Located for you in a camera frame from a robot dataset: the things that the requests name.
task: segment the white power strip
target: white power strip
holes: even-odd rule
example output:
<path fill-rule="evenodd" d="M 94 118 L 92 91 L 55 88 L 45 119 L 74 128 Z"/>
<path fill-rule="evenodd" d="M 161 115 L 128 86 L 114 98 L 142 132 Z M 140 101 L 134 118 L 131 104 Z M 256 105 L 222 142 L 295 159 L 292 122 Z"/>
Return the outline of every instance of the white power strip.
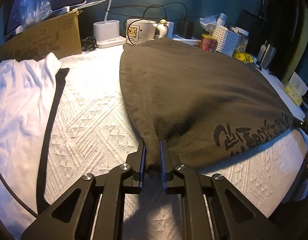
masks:
<path fill-rule="evenodd" d="M 175 41 L 180 41 L 180 42 L 184 42 L 186 44 L 189 44 L 189 45 L 196 45 L 199 47 L 200 45 L 200 42 L 201 40 L 195 38 L 195 37 L 192 37 L 191 39 L 184 39 L 178 35 L 172 35 L 172 40 L 175 40 Z"/>

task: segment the cartoon bear print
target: cartoon bear print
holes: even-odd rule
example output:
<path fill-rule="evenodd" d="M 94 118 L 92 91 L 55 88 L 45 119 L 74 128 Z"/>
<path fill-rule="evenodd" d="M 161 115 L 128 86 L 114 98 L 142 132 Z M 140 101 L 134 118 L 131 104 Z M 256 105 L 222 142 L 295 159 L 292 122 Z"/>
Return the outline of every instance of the cartoon bear print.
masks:
<path fill-rule="evenodd" d="M 136 34 L 137 34 L 137 27 L 133 28 L 133 27 L 129 26 L 128 36 L 131 37 L 131 38 L 136 38 Z"/>

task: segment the plastic bag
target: plastic bag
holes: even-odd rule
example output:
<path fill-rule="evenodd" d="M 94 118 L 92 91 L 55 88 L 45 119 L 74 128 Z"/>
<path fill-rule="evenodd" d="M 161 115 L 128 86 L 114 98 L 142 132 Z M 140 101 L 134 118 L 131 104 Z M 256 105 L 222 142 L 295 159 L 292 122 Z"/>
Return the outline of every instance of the plastic bag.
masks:
<path fill-rule="evenodd" d="M 48 0 L 20 0 L 19 19 L 25 29 L 40 23 L 51 13 L 51 5 Z"/>
<path fill-rule="evenodd" d="M 240 61 L 243 61 L 245 64 L 246 63 L 254 63 L 254 59 L 253 59 L 252 55 L 249 54 L 249 53 L 246 53 L 246 52 L 235 51 L 235 52 L 233 52 L 232 57 L 234 57 L 234 58 L 236 58 Z"/>

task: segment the white mug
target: white mug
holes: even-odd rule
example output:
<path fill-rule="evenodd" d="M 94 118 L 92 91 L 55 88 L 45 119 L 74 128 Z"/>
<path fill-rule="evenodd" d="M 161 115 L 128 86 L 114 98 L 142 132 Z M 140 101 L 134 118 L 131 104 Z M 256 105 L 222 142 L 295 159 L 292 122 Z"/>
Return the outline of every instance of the white mug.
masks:
<path fill-rule="evenodd" d="M 156 29 L 160 31 L 160 38 L 166 37 L 168 27 L 165 22 L 164 20 L 162 20 L 161 23 L 142 19 L 127 20 L 126 42 L 136 45 L 145 41 L 150 41 L 154 39 Z"/>

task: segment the white cloth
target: white cloth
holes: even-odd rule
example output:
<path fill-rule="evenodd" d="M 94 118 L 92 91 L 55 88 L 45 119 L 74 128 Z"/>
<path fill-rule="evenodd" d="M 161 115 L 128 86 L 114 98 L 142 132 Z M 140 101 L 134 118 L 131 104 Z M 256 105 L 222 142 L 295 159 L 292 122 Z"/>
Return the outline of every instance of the white cloth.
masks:
<path fill-rule="evenodd" d="M 45 129 L 61 62 L 44 60 L 0 64 L 0 172 L 14 193 L 33 211 Z M 33 221 L 0 181 L 0 219 L 17 239 Z"/>

